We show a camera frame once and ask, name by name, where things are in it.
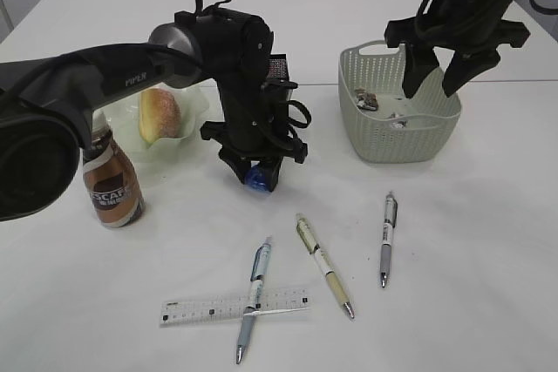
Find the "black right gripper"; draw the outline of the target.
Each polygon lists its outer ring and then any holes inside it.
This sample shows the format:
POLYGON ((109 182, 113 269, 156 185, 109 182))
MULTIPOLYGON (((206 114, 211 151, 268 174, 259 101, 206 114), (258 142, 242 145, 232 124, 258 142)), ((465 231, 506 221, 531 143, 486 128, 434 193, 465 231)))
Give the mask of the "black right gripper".
POLYGON ((506 20, 506 7, 486 10, 451 10, 443 16, 438 10, 418 10, 412 17, 391 20, 384 31, 390 47, 405 44, 405 73, 402 88, 413 98, 425 79, 439 67, 433 47, 456 51, 442 82, 447 97, 481 73, 500 62, 495 50, 501 44, 522 47, 530 37, 520 21, 506 20))

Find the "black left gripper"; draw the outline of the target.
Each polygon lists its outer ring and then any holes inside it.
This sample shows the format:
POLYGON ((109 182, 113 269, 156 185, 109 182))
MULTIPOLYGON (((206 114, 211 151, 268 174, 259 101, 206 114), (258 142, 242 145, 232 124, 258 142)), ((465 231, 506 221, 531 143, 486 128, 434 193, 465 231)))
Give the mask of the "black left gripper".
POLYGON ((311 115, 301 102, 278 100, 264 91, 269 63, 259 69, 242 69, 238 63, 202 66, 202 74, 217 83, 223 111, 222 122, 206 122, 204 140, 221 145, 219 158, 244 184, 254 165, 260 165, 268 192, 276 189, 282 159, 302 164, 308 146, 298 136, 298 128, 310 125, 311 115))

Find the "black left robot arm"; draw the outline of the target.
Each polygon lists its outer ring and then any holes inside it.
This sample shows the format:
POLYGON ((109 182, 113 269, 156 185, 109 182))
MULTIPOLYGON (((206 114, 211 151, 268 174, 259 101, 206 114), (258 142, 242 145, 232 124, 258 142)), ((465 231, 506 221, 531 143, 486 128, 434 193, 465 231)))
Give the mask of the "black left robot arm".
POLYGON ((289 115, 286 58, 271 49, 274 34, 261 17, 225 1, 179 11, 143 44, 108 44, 57 57, 1 66, 1 218, 44 210, 78 169, 92 201, 111 226, 139 218, 143 199, 129 160, 100 110, 157 84, 184 89, 216 82, 224 119, 201 126, 221 145, 220 159, 242 184, 271 192, 284 159, 303 163, 307 145, 297 130, 310 125, 289 115))

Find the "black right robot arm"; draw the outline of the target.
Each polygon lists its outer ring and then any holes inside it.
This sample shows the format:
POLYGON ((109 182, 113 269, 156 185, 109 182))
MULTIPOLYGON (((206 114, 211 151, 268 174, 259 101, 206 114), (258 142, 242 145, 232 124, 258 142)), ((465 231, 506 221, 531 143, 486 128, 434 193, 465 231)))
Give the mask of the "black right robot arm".
POLYGON ((402 88, 413 98, 425 79, 439 67, 435 49, 453 52, 442 88, 447 97, 500 62, 498 48, 520 48, 530 32, 522 22, 503 15, 513 0, 422 0, 412 17, 388 22, 384 41, 405 47, 402 88))

